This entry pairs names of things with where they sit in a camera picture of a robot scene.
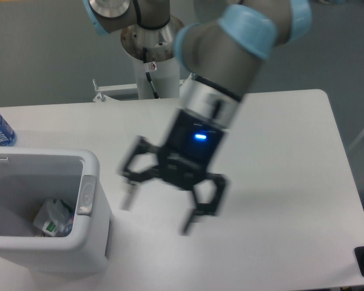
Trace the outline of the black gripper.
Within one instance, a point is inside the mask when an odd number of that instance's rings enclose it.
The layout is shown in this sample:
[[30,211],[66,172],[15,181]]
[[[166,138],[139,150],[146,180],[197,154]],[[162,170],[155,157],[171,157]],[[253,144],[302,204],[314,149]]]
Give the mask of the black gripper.
[[[195,218],[216,216],[228,181],[222,174],[207,173],[207,168],[223,136],[224,130],[186,110],[177,112],[175,122],[161,147],[139,136],[118,168],[118,173],[127,183],[127,194],[121,208],[130,209],[141,183],[161,178],[191,192],[194,208],[190,210],[183,224],[182,235],[188,235]],[[148,153],[157,155],[158,162],[140,172],[133,171],[131,165],[135,158]],[[195,186],[206,180],[212,181],[214,192],[209,202],[199,202]]]

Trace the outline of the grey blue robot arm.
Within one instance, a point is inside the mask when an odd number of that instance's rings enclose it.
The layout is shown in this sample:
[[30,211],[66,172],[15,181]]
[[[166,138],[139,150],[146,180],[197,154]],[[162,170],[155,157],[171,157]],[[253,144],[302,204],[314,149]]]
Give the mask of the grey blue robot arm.
[[164,143],[139,137],[121,166],[129,186],[123,209],[141,183],[160,179],[192,195],[183,233],[196,218],[216,215],[227,179],[209,164],[273,48],[301,38],[311,24],[308,1],[229,1],[218,19],[179,30],[172,54],[190,78]]

